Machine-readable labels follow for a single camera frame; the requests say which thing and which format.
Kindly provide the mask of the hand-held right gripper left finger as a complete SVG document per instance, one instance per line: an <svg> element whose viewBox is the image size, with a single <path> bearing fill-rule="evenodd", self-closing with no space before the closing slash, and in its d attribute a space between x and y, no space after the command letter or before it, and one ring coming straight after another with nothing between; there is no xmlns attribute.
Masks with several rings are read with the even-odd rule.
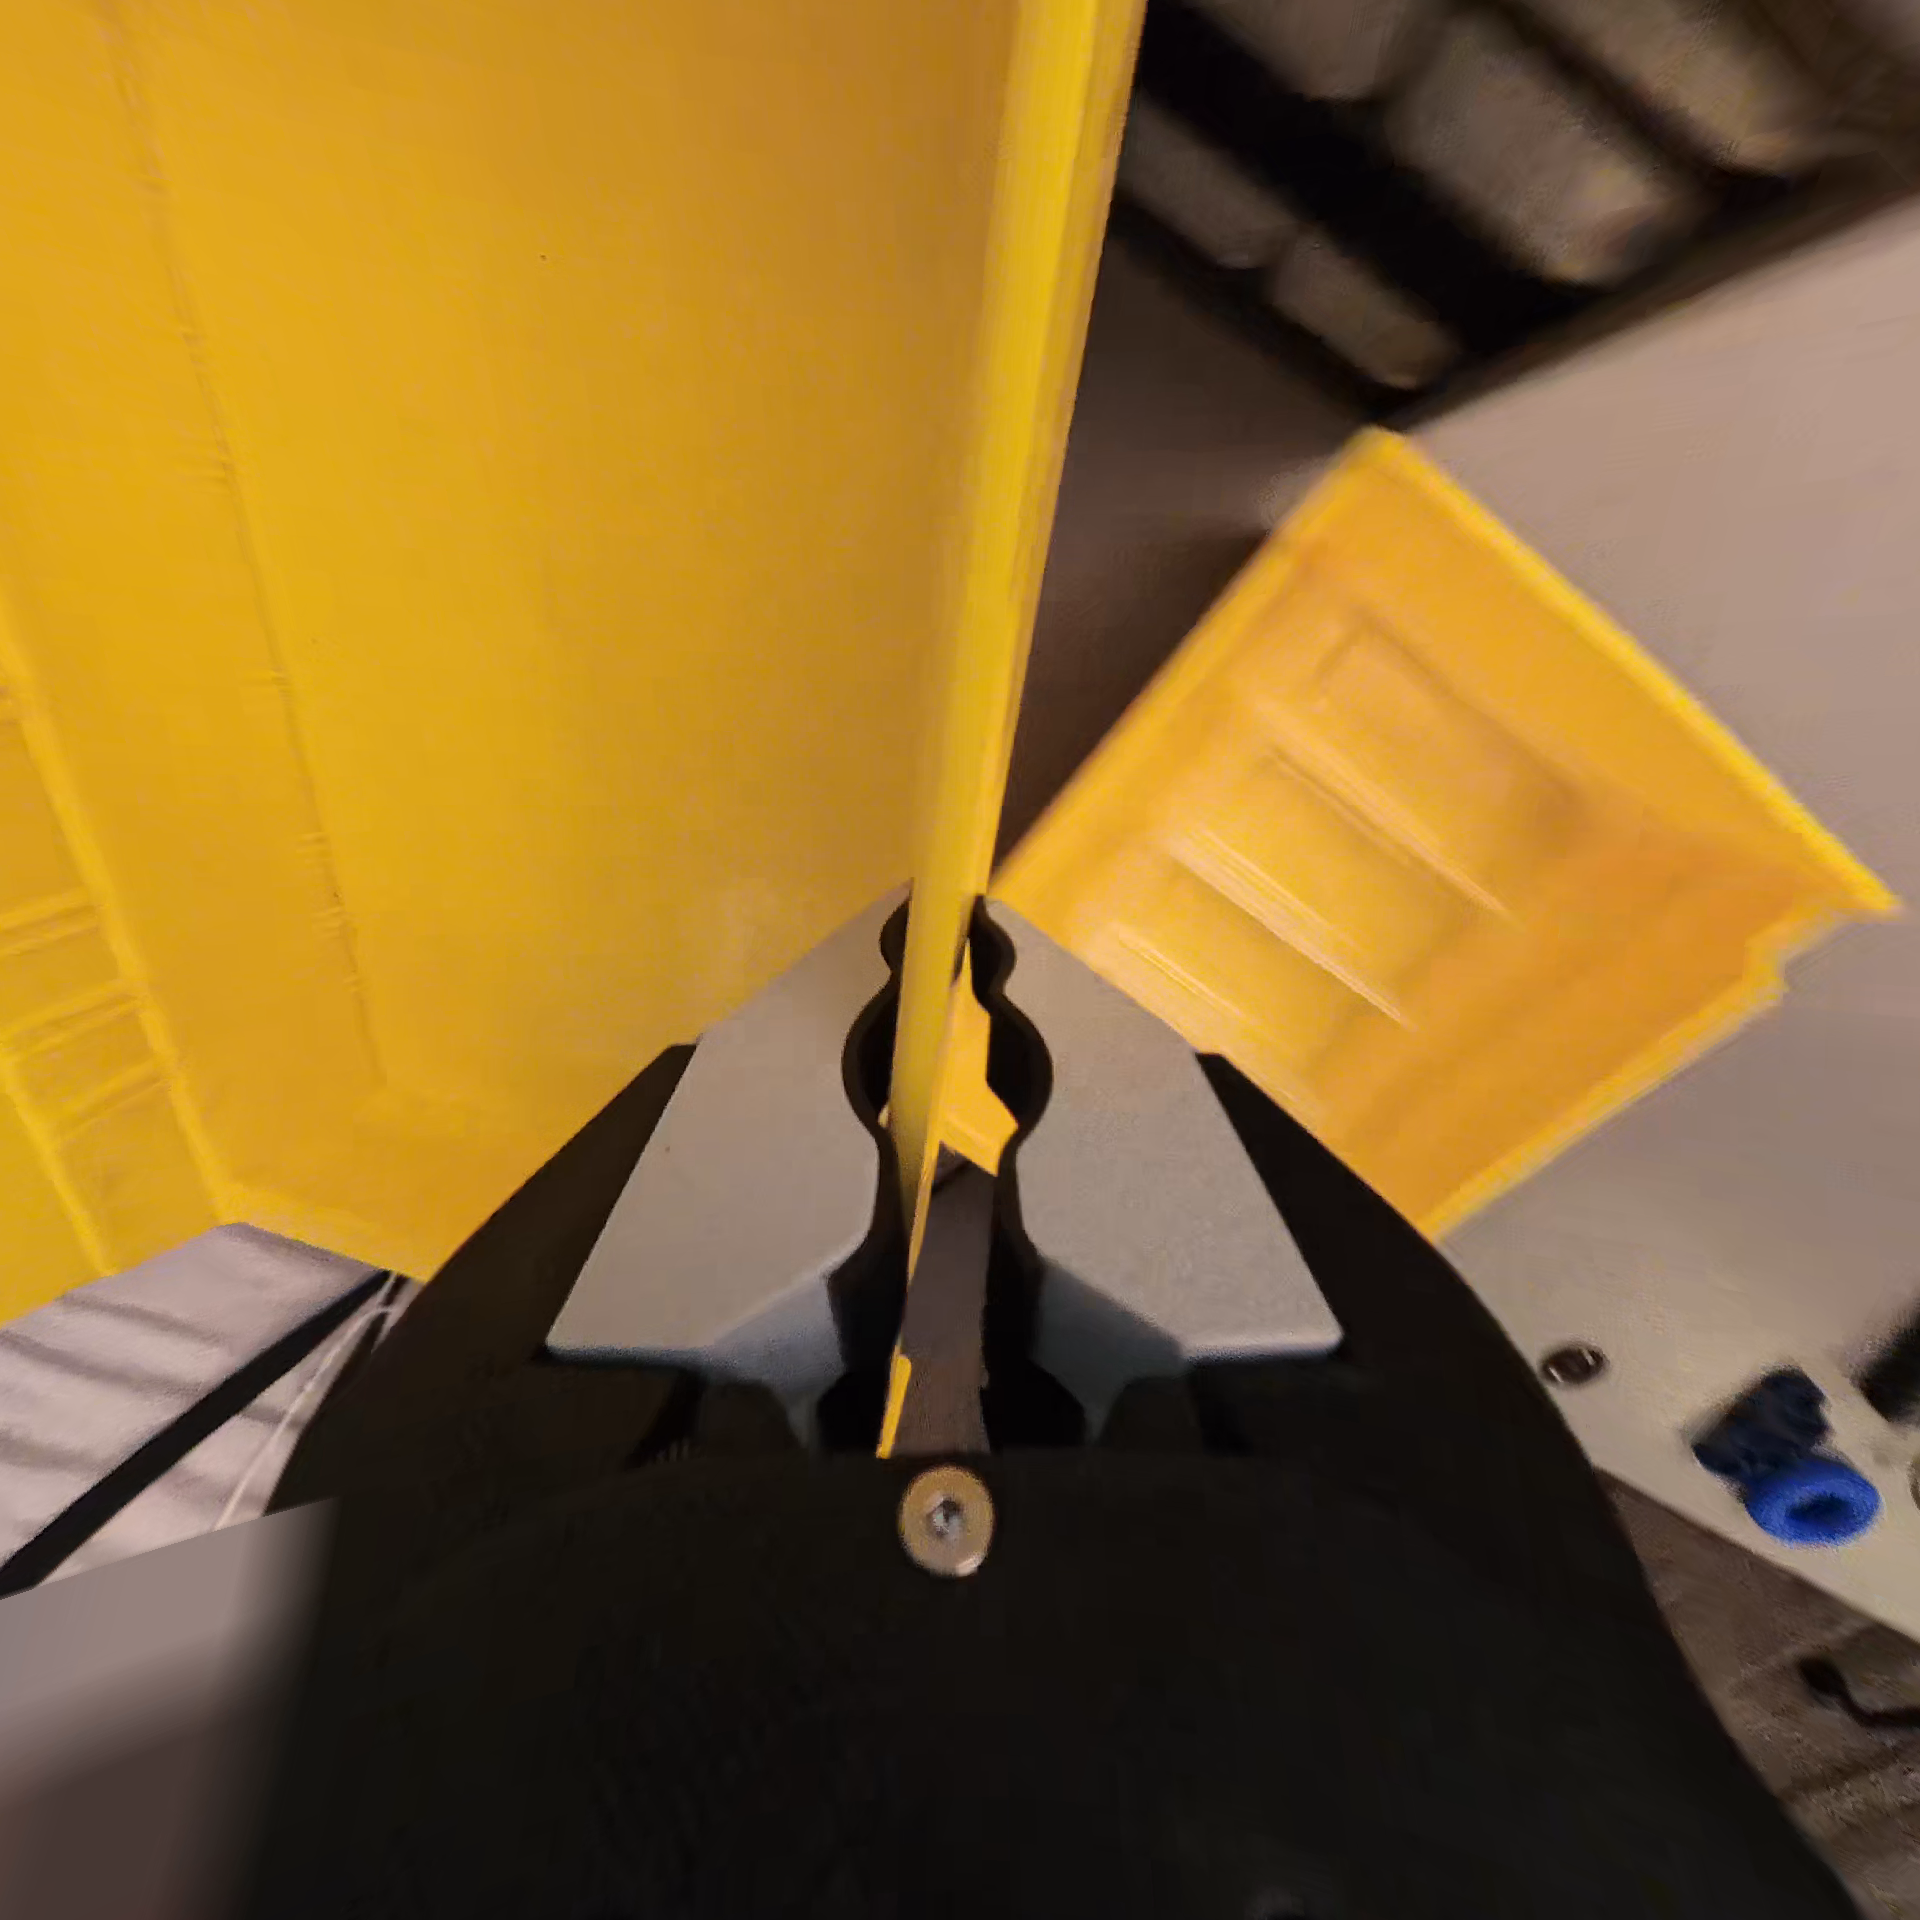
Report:
<svg viewBox="0 0 1920 1920"><path fill-rule="evenodd" d="M820 1444L874 1381L904 1301L891 1060L907 892L803 954L695 1043L544 1340L550 1361L644 1363L751 1386Z"/></svg>

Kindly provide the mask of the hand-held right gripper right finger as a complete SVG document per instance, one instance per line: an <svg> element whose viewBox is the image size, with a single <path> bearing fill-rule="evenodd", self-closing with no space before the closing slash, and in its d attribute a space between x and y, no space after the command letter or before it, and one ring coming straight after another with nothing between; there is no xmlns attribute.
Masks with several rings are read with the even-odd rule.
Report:
<svg viewBox="0 0 1920 1920"><path fill-rule="evenodd" d="M966 973L960 1147L995 1168L1015 1259L991 1351L1087 1433L1141 1384L1332 1356L1338 1317L1197 1052L1008 903L975 911Z"/></svg>

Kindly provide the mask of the yellow plastic drawer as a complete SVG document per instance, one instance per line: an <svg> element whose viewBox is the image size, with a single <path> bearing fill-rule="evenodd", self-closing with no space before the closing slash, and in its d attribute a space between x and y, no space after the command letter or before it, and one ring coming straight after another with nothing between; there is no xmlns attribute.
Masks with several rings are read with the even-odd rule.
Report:
<svg viewBox="0 0 1920 1920"><path fill-rule="evenodd" d="M1141 4L5 4L5 1315L978 887Z"/></svg>
<svg viewBox="0 0 1920 1920"><path fill-rule="evenodd" d="M1896 896L1410 439L1360 432L991 880L1429 1237Z"/></svg>

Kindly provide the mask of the blue plastic connector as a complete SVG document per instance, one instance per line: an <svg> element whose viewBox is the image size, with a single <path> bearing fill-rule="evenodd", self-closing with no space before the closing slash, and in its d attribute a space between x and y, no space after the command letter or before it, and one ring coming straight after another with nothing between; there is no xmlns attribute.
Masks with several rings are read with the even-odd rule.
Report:
<svg viewBox="0 0 1920 1920"><path fill-rule="evenodd" d="M1878 1487L1832 1450L1828 1397L1803 1370L1751 1384L1692 1443L1751 1522L1788 1547L1843 1547L1880 1522Z"/></svg>

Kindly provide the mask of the grey ribbed cushion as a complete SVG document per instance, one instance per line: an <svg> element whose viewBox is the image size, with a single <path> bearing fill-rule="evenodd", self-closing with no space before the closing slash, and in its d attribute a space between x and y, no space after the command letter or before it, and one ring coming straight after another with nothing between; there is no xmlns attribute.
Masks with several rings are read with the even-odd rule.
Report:
<svg viewBox="0 0 1920 1920"><path fill-rule="evenodd" d="M1365 418L1915 194L1915 4L1157 3L1111 239Z"/></svg>

